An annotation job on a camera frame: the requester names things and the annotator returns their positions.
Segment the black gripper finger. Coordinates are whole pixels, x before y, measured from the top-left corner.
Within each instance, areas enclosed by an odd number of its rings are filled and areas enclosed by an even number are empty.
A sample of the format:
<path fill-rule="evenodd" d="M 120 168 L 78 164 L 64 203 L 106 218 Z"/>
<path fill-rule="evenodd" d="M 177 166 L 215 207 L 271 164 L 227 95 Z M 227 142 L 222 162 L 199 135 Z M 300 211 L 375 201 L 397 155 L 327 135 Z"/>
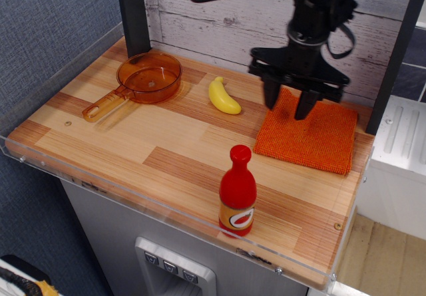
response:
<path fill-rule="evenodd" d="M 264 82 L 264 101 L 268 109 L 272 110 L 275 107 L 277 99 L 280 95 L 282 87 L 281 82 L 265 78 Z"/>
<path fill-rule="evenodd" d="M 300 95 L 294 118 L 304 120 L 317 102 L 316 91 L 303 91 Z"/>

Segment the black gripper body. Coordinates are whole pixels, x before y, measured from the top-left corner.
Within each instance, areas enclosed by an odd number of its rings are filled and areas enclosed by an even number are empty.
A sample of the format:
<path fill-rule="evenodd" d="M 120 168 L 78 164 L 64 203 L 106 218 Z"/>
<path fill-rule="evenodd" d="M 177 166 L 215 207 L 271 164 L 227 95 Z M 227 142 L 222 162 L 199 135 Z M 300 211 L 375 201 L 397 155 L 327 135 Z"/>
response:
<path fill-rule="evenodd" d="M 316 91 L 319 98 L 339 102 L 343 88 L 350 79 L 328 64 L 320 47 L 305 47 L 295 42 L 281 48 L 256 47 L 251 51 L 249 73 L 261 78 L 271 78 L 282 85 L 300 91 Z"/>

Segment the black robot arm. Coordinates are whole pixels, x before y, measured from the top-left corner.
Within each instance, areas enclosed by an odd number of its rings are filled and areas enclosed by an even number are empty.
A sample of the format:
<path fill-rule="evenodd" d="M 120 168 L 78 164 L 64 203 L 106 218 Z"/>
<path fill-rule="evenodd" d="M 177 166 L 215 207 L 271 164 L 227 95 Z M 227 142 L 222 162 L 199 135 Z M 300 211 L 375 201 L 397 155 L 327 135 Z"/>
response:
<path fill-rule="evenodd" d="M 294 0 L 288 45 L 251 50 L 249 72 L 263 81 L 269 109 L 275 107 L 283 85 L 301 91 L 296 120 L 305 119 L 318 101 L 341 100 L 350 79 L 325 61 L 321 48 L 329 45 L 330 34 L 338 29 L 355 42 L 345 23 L 352 19 L 356 6 L 354 0 Z"/>

